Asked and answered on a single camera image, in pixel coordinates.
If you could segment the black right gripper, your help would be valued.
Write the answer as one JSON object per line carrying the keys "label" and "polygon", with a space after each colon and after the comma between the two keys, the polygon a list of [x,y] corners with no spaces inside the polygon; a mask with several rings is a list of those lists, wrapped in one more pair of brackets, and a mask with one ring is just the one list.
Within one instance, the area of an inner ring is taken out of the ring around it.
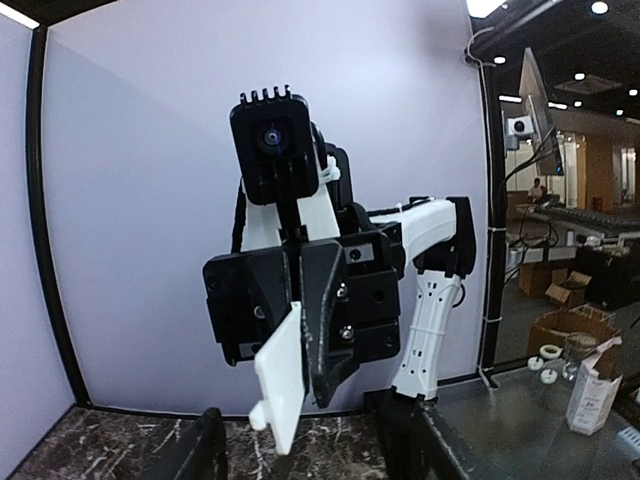
{"label": "black right gripper", "polygon": [[254,359],[291,302],[300,302],[306,370],[320,409],[359,363],[399,353],[399,232],[220,255],[202,273],[214,336],[231,366]]}

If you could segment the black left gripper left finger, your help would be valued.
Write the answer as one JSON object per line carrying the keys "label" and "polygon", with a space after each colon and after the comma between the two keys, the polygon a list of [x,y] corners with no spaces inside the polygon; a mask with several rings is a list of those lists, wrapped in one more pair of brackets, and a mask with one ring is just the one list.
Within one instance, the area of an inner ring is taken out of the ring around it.
{"label": "black left gripper left finger", "polygon": [[220,410],[208,408],[149,469],[149,478],[227,479],[226,440]]}

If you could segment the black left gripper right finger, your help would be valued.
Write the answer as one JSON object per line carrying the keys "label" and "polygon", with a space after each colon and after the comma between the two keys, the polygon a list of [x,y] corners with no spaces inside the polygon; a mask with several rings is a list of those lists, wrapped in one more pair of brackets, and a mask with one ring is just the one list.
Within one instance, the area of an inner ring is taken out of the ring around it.
{"label": "black left gripper right finger", "polygon": [[423,395],[402,395],[391,387],[363,395],[364,409],[374,421],[391,479],[470,477],[469,447],[437,408]]}

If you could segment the white battery cover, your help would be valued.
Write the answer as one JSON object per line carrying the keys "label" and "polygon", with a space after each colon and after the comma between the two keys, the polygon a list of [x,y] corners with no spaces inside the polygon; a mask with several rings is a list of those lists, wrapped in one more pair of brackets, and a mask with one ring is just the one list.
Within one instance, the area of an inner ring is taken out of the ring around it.
{"label": "white battery cover", "polygon": [[256,431],[270,427],[278,455],[290,454],[302,405],[303,381],[301,347],[301,303],[290,311],[255,356],[254,369],[262,398],[249,413]]}

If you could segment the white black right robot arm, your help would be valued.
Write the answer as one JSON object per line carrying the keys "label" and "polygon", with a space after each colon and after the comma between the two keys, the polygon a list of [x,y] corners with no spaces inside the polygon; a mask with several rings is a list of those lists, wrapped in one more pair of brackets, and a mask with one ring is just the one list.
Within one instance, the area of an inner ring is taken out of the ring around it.
{"label": "white black right robot arm", "polygon": [[307,396],[326,408],[362,364],[394,356],[393,391],[433,399],[446,323],[476,260],[470,202],[366,210],[346,152],[324,152],[297,230],[282,227],[286,212],[238,197],[232,250],[203,268],[215,338],[228,364],[254,362],[261,412],[296,413]]}

